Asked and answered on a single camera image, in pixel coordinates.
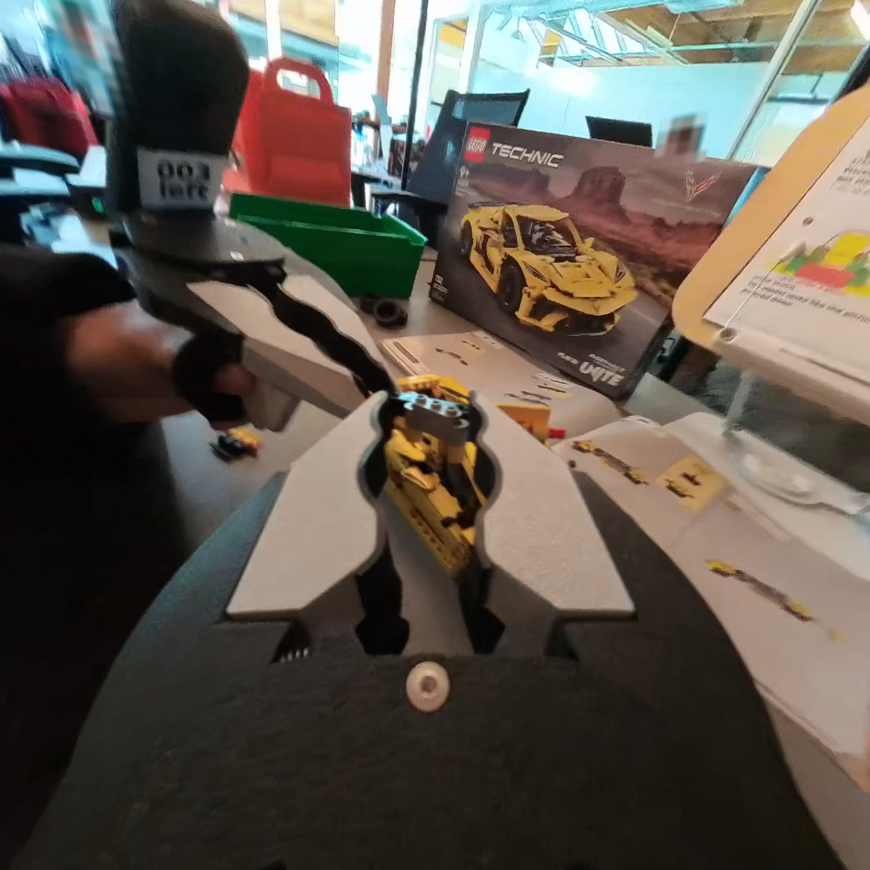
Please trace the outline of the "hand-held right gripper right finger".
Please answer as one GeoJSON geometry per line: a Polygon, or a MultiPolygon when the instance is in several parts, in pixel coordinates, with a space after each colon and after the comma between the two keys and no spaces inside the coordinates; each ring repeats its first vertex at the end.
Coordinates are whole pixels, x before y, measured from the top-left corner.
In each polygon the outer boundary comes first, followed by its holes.
{"type": "Polygon", "coordinates": [[[473,479],[484,503],[462,573],[475,654],[544,654],[564,625],[633,621],[636,608],[568,465],[490,399],[472,393],[473,479]]]}

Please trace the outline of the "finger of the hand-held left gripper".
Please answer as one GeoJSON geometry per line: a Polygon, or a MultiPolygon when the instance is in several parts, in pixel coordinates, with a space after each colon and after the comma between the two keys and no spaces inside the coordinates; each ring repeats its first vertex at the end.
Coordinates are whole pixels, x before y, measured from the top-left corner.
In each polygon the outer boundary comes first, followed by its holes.
{"type": "Polygon", "coordinates": [[[369,397],[346,372],[324,361],[308,339],[277,319],[272,296],[218,280],[187,287],[213,319],[229,324],[241,340],[238,361],[256,381],[243,400],[246,417],[290,418],[304,402],[344,418],[369,397]]]}
{"type": "Polygon", "coordinates": [[[321,358],[346,372],[365,397],[393,392],[372,336],[356,309],[310,275],[290,275],[275,285],[271,306],[291,332],[308,339],[321,358]]]}

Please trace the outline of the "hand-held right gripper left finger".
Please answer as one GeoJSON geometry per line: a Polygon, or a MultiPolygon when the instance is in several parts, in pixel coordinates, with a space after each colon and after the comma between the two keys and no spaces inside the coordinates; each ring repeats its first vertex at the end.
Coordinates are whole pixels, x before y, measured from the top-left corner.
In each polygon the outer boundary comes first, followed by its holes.
{"type": "Polygon", "coordinates": [[[236,622],[294,621],[311,641],[349,630],[398,655],[410,627],[377,498],[392,396],[380,392],[292,464],[226,606],[236,622]]]}

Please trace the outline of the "grey black Lego subassembly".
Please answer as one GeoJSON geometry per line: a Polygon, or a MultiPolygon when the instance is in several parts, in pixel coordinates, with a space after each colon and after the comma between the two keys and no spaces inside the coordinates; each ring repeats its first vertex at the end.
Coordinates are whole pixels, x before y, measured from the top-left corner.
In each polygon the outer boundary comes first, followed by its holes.
{"type": "Polygon", "coordinates": [[[393,397],[395,413],[414,429],[446,440],[469,425],[467,405],[431,397],[421,392],[400,392],[393,397]]]}

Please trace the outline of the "yellow toy brick car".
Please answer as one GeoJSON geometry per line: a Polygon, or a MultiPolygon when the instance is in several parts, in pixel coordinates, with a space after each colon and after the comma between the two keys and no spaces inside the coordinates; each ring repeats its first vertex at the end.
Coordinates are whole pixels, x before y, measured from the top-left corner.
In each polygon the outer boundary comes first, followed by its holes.
{"type": "MultiPolygon", "coordinates": [[[[400,377],[397,393],[421,392],[469,405],[470,392],[452,377],[433,374],[400,377]]],[[[551,410],[544,405],[497,405],[539,443],[563,440],[564,428],[550,426],[551,410]]],[[[452,579],[468,566],[475,544],[476,514],[486,496],[474,480],[477,447],[462,447],[409,427],[393,418],[385,447],[388,469],[386,492],[452,579]]]]}

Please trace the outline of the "person's left forearm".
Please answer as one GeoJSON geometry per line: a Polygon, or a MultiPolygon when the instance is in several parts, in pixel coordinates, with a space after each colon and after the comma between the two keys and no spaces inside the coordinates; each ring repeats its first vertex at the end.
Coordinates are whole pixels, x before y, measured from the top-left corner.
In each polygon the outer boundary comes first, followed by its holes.
{"type": "Polygon", "coordinates": [[[103,258],[2,244],[2,407],[16,414],[80,411],[87,400],[66,363],[68,319],[134,298],[103,258]]]}

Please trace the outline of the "person's left hand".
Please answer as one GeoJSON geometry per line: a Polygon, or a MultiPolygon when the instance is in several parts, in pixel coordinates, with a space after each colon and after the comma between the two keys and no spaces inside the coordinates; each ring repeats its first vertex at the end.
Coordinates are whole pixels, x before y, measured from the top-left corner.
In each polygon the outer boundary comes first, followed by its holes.
{"type": "Polygon", "coordinates": [[[111,418],[147,423],[194,411],[173,376],[191,332],[134,301],[71,316],[63,329],[69,371],[111,418]]]}

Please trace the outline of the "green plastic bin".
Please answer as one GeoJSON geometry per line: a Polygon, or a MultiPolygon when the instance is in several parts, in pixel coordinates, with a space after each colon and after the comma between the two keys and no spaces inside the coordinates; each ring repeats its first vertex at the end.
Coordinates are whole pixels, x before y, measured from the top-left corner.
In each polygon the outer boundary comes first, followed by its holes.
{"type": "Polygon", "coordinates": [[[229,214],[320,267],[350,298],[411,297],[426,238],[394,216],[238,192],[229,214]]]}

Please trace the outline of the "yellow black brick assembly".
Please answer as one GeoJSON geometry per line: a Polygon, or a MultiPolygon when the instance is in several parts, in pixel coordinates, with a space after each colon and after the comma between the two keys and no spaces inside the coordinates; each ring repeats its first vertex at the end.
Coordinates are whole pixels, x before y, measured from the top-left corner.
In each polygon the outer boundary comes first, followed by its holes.
{"type": "Polygon", "coordinates": [[[212,454],[224,463],[255,459],[261,450],[262,440],[245,428],[220,431],[209,443],[212,454]]]}

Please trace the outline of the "red plastic bin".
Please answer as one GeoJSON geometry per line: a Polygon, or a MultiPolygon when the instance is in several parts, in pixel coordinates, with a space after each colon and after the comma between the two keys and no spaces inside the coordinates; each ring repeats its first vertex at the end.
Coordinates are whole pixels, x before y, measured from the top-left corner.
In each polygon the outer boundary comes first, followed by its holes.
{"type": "Polygon", "coordinates": [[[323,71],[275,58],[251,71],[223,190],[348,208],[352,114],[323,71]]]}

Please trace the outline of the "dark red bag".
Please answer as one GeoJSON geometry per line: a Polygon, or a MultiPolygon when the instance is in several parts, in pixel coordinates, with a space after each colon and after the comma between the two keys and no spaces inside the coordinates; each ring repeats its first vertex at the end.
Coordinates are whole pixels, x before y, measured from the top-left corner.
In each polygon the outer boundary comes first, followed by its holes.
{"type": "Polygon", "coordinates": [[[59,150],[78,160],[99,145],[81,95],[55,78],[2,83],[1,104],[10,140],[59,150]]]}

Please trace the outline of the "open instruction booklet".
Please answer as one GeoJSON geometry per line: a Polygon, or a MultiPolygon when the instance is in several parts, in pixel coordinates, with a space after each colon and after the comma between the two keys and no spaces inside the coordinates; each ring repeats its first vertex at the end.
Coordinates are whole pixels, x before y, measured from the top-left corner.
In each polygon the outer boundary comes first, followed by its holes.
{"type": "Polygon", "coordinates": [[[722,424],[660,425],[482,331],[380,340],[403,375],[453,377],[494,403],[548,406],[553,451],[592,479],[692,582],[765,700],[868,792],[868,530],[784,504],[733,470],[722,424]]]}

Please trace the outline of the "dark office chair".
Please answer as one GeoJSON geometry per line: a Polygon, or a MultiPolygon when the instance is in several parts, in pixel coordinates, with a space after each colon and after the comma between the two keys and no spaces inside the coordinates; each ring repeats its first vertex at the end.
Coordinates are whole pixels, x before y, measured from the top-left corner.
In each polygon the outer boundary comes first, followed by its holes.
{"type": "Polygon", "coordinates": [[[448,204],[469,126],[516,127],[529,95],[529,89],[485,94],[448,91],[406,191],[428,201],[448,204]]]}

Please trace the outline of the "toy brick set box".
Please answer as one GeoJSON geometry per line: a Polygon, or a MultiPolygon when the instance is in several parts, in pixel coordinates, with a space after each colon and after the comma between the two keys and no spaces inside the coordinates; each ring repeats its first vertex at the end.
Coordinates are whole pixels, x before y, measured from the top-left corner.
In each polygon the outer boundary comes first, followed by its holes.
{"type": "Polygon", "coordinates": [[[471,123],[430,300],[627,397],[672,331],[680,285],[758,181],[751,164],[471,123]]]}

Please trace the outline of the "instruction board on stand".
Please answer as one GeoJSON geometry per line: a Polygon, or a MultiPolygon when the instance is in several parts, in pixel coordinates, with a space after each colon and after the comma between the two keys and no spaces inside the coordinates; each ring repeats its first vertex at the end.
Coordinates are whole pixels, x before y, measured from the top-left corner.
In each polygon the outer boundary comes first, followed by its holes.
{"type": "Polygon", "coordinates": [[[869,364],[869,122],[711,306],[706,319],[849,371],[869,364]]]}
{"type": "Polygon", "coordinates": [[[865,121],[868,84],[799,135],[681,286],[672,313],[690,342],[741,371],[722,440],[737,473],[783,501],[868,514],[868,378],[748,329],[706,319],[711,306],[865,121]]]}

